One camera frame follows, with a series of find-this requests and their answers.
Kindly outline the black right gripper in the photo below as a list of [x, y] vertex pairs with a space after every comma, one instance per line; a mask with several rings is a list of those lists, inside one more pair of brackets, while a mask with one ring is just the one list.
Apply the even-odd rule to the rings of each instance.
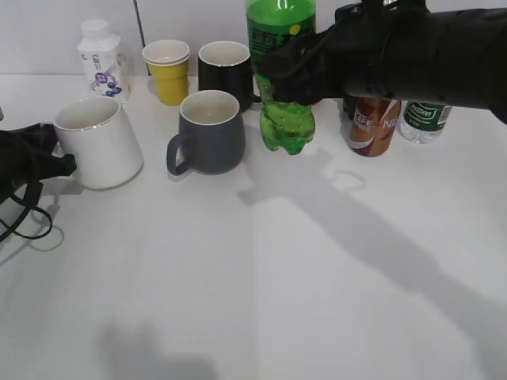
[[378, 97], [378, 65], [388, 37], [385, 22], [340, 15], [328, 29], [296, 37], [261, 61], [273, 99], [311, 105], [325, 98]]

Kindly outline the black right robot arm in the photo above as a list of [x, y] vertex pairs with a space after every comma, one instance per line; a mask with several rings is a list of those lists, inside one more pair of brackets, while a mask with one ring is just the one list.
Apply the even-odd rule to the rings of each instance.
[[362, 1], [338, 8], [326, 31], [268, 53], [261, 71], [279, 102], [379, 97], [486, 109], [505, 120], [506, 11]]

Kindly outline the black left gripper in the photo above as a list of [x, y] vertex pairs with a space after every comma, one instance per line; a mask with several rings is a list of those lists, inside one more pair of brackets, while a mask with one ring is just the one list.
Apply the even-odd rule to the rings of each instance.
[[77, 165], [72, 154], [53, 154], [58, 142], [51, 123], [1, 132], [1, 201], [25, 184], [74, 173]]

